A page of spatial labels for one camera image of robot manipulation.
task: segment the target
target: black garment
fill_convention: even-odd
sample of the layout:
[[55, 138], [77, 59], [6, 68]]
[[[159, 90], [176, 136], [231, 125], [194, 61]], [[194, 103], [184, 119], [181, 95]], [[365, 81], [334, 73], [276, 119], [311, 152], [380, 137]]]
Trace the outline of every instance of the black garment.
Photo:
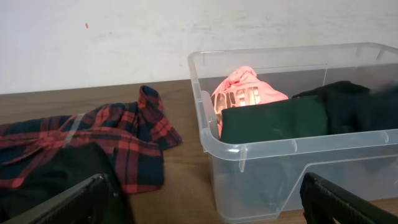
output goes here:
[[95, 174], [106, 174], [114, 195], [103, 223], [132, 223], [131, 209], [103, 150], [95, 143], [60, 149], [17, 189], [0, 190], [0, 222], [15, 217]]
[[110, 185], [106, 174], [95, 174], [2, 224], [102, 224]]
[[293, 97], [318, 95], [328, 116], [328, 134], [398, 128], [398, 86], [375, 93], [349, 81], [332, 83]]
[[398, 87], [377, 93], [323, 96], [330, 134], [398, 128]]
[[370, 89], [363, 87], [361, 85], [353, 84], [350, 81], [339, 81], [315, 88], [313, 90], [304, 91], [302, 93], [294, 95], [292, 98], [297, 98], [302, 96], [315, 96], [315, 95], [319, 96], [327, 94], [331, 91], [336, 91], [338, 93], [344, 93], [349, 95], [356, 95], [360, 93], [369, 93]]

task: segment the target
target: red plaid shirt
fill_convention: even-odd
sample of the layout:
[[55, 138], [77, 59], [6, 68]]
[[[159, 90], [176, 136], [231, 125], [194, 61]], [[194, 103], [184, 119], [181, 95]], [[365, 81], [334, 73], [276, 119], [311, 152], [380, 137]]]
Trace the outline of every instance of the red plaid shirt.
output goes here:
[[162, 186], [162, 151], [182, 139], [164, 116], [158, 93], [142, 86], [135, 103], [0, 126], [0, 189], [20, 186], [61, 147], [89, 142], [101, 146], [125, 193], [134, 194]]

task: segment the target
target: fabric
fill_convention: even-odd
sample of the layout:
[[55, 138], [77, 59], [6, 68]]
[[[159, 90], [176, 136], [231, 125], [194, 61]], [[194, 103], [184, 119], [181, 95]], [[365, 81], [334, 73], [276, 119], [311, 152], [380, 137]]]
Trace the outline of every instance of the fabric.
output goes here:
[[356, 95], [331, 91], [322, 100], [330, 134], [398, 128], [398, 87]]
[[[65, 144], [78, 116], [54, 116], [0, 126], [0, 189], [21, 186], [38, 166]], [[163, 114], [158, 93], [140, 88], [138, 102], [100, 106], [84, 114], [71, 146], [97, 143], [127, 194], [159, 189], [164, 181], [163, 150], [182, 142]]]
[[292, 98], [297, 98], [301, 96], [319, 96], [331, 91], [337, 91], [339, 93], [344, 93], [349, 95], [356, 95], [360, 93], [369, 93], [370, 89], [361, 85], [356, 85], [354, 83], [351, 83], [350, 81], [339, 81], [315, 88], [313, 90], [304, 91], [302, 93], [294, 95]]
[[287, 99], [286, 95], [274, 90], [268, 83], [260, 81], [251, 67], [238, 68], [218, 85], [211, 96], [218, 120], [219, 135], [221, 136], [223, 127], [221, 113], [223, 109]]
[[293, 98], [319, 96], [328, 115], [328, 134], [342, 134], [361, 131], [356, 112], [359, 112], [358, 103], [363, 104], [365, 96], [369, 93], [369, 88], [349, 81], [340, 81], [299, 93]]
[[221, 141], [230, 144], [321, 136], [328, 130], [328, 118], [317, 96], [228, 108], [222, 114]]
[[1, 189], [0, 222], [28, 211], [95, 174], [106, 174], [111, 187], [111, 195], [102, 196], [109, 197], [102, 223], [132, 223], [131, 208], [107, 155], [96, 143], [59, 149], [51, 161], [36, 167], [20, 187]]

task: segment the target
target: clear plastic container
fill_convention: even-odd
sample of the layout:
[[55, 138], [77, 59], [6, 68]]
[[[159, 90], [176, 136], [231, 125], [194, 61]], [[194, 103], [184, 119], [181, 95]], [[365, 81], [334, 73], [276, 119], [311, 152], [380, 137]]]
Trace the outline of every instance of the clear plastic container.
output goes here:
[[398, 49], [343, 44], [196, 52], [188, 58], [203, 150], [216, 206], [228, 223], [277, 218], [302, 208], [304, 173], [314, 172], [366, 200], [398, 197], [398, 129], [225, 144], [210, 95], [232, 71], [252, 67], [291, 97], [348, 80], [369, 88], [398, 81]]

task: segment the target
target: wooden table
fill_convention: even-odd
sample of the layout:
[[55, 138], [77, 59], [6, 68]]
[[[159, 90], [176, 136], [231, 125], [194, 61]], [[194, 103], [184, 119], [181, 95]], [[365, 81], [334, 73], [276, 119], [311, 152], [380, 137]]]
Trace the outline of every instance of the wooden table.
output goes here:
[[[0, 95], [0, 124], [90, 111], [105, 103], [132, 102], [142, 84]], [[130, 196], [138, 224], [223, 223], [218, 216], [207, 155], [199, 140], [190, 80], [148, 84], [164, 102], [165, 113], [183, 144], [164, 152], [165, 184], [161, 190]], [[398, 215], [398, 199], [375, 205]], [[306, 223], [302, 211], [282, 212], [259, 223]]]

